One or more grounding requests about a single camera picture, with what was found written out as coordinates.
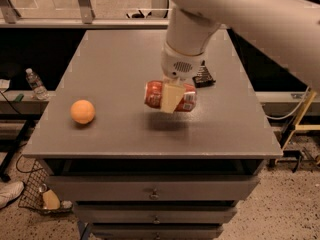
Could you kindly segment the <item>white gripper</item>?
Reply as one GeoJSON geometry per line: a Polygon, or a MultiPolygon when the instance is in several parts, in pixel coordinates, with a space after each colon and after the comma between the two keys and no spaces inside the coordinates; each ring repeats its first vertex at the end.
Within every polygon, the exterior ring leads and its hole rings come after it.
{"type": "MultiPolygon", "coordinates": [[[[185,81],[197,74],[204,58],[203,54],[188,56],[178,53],[164,43],[161,51],[161,68],[165,77],[185,81]]],[[[162,85],[160,110],[164,113],[173,113],[184,93],[185,87],[180,81],[165,80],[162,85]]]]}

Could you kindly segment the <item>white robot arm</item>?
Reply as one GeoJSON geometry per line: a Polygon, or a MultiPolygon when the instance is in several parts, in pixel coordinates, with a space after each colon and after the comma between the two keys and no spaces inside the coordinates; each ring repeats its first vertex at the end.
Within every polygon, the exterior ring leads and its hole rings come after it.
{"type": "Polygon", "coordinates": [[[161,55],[160,110],[172,113],[183,82],[196,75],[211,36],[226,25],[263,54],[320,90],[320,7],[306,0],[172,0],[161,55]]]}

